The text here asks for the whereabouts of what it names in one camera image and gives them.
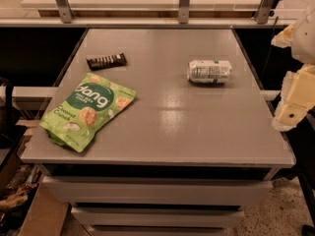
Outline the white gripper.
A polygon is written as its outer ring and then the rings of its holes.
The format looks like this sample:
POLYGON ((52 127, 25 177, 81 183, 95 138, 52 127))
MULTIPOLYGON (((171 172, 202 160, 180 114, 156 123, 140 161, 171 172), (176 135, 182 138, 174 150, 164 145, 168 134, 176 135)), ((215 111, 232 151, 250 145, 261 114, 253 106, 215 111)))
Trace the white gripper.
POLYGON ((291 47, 292 57, 304 63, 296 73, 288 71, 283 78, 281 100, 272 125, 286 132, 297 126, 315 106, 315 0, 311 0, 298 18, 271 41, 275 47, 291 47))

